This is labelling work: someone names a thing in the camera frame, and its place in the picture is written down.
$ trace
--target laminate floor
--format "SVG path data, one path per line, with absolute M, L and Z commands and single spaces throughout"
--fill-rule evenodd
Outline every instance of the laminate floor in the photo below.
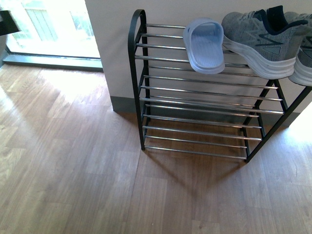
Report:
M 248 164 L 141 151 L 103 73 L 4 65 L 0 234 L 310 234 L 311 130 L 279 130 Z

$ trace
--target gray sneaker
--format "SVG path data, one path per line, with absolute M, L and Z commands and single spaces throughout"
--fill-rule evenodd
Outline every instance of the gray sneaker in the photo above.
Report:
M 285 18 L 288 22 L 297 20 L 307 20 L 308 25 L 312 27 L 312 14 L 297 14 L 295 12 L 286 12 Z M 294 64 L 294 73 L 289 79 L 297 84 L 312 86 L 312 31 L 303 38 L 299 53 Z
M 303 37 L 310 31 L 306 20 L 287 23 L 283 6 L 249 13 L 232 12 L 222 21 L 223 45 L 240 54 L 260 77 L 280 79 L 294 71 Z

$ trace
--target light blue slipper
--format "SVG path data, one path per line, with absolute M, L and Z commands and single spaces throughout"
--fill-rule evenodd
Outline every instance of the light blue slipper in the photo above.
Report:
M 183 31 L 191 67 L 200 73 L 217 74 L 224 70 L 223 28 L 210 18 L 197 18 Z

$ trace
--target gray baseboard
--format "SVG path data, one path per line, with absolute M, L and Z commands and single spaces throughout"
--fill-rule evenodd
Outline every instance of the gray baseboard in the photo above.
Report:
M 103 72 L 100 59 L 65 58 L 35 55 L 8 55 L 4 63 L 13 65 L 36 66 L 45 68 L 60 68 L 80 71 Z
M 127 97 L 113 97 L 111 96 L 111 101 L 113 105 L 113 110 L 115 112 L 128 112 L 128 113 L 135 113 L 135 100 L 134 98 L 127 98 Z M 193 118 L 193 119 L 200 119 L 205 120 L 209 119 L 211 121 L 224 121 L 229 123 L 242 123 L 244 118 L 242 117 L 229 117 L 229 116 L 220 116 L 220 115 L 213 115 L 208 113 L 200 113 L 197 115 L 194 112 L 181 112 L 177 116 L 176 113 L 173 115 L 172 110 L 164 110 L 164 109 L 155 109 L 152 114 L 153 115 L 161 115 L 161 116 L 175 116 L 180 118 Z M 300 115 L 300 113 L 292 113 L 287 120 L 282 124 L 283 127 L 289 127 L 291 123 Z M 274 125 L 277 120 L 280 118 L 281 115 L 270 115 L 270 114 L 262 114 L 263 122 L 266 125 Z M 253 119 L 251 121 L 252 124 L 257 124 L 257 120 Z

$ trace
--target shoe sole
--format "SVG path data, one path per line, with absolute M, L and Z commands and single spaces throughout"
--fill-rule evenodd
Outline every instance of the shoe sole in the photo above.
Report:
M 296 84 L 312 86 L 312 68 L 303 65 L 299 58 L 296 57 L 294 73 L 289 77 L 289 79 Z
M 223 45 L 227 49 L 241 55 L 248 66 L 260 77 L 265 79 L 281 79 L 293 74 L 296 58 L 283 61 L 270 61 L 261 56 L 253 48 L 232 41 L 224 36 Z

